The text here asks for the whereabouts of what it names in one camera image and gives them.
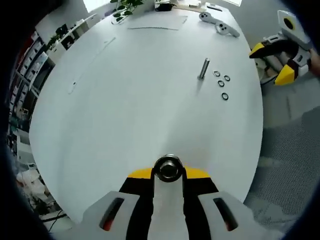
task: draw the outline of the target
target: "green leaves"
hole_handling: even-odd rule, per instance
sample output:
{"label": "green leaves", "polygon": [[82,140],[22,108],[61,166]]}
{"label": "green leaves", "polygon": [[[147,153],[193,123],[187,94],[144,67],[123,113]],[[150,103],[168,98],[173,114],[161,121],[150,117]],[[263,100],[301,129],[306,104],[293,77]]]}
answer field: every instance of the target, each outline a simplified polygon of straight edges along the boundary
{"label": "green leaves", "polygon": [[123,10],[125,9],[126,7],[124,5],[121,5],[120,7],[118,7],[118,10]]}
{"label": "green leaves", "polygon": [[123,13],[123,15],[125,16],[132,15],[132,11],[127,10]]}

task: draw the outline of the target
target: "white table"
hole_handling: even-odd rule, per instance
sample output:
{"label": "white table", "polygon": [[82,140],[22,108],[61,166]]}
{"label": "white table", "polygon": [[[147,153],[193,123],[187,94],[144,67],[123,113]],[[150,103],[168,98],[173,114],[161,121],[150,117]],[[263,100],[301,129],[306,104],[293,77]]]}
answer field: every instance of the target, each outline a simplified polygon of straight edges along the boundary
{"label": "white table", "polygon": [[[127,29],[128,19],[112,25],[107,17],[62,56],[39,95],[29,137],[45,184],[72,220],[164,154],[205,169],[220,191],[245,200],[261,148],[262,94],[248,43],[223,10],[209,12],[240,38],[175,9],[153,14],[187,15],[179,31]],[[198,91],[205,58],[211,62]],[[220,88],[213,70],[231,81]]]}

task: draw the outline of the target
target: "gray carpet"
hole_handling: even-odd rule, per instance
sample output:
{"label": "gray carpet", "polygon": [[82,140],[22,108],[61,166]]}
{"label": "gray carpet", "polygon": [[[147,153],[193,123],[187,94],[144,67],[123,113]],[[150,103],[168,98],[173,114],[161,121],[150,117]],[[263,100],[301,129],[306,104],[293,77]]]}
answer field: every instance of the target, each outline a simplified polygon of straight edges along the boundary
{"label": "gray carpet", "polygon": [[261,153],[244,203],[258,223],[286,232],[320,180],[320,81],[309,74],[262,94]]}

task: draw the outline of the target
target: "cable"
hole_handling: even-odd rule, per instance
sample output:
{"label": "cable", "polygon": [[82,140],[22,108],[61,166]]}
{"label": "cable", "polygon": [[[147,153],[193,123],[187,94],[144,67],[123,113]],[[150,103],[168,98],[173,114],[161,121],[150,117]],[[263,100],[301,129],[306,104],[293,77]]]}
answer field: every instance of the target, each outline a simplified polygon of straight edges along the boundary
{"label": "cable", "polygon": [[[56,217],[59,217],[59,214],[62,212],[62,209],[58,212],[57,216]],[[51,227],[49,228],[48,232],[50,233],[52,227],[54,226],[54,224],[56,223],[56,221],[58,220],[59,218],[57,218],[56,220],[54,220],[54,222],[52,223]]]}

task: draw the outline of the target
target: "potted plant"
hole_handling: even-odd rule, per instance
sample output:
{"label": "potted plant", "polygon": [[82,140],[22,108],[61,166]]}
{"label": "potted plant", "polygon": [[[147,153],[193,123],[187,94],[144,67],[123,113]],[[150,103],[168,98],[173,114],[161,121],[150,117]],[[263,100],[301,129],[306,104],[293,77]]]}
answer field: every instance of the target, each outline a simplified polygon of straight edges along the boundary
{"label": "potted plant", "polygon": [[113,16],[118,23],[133,13],[141,14],[155,9],[155,0],[111,0],[110,3],[117,3]]}

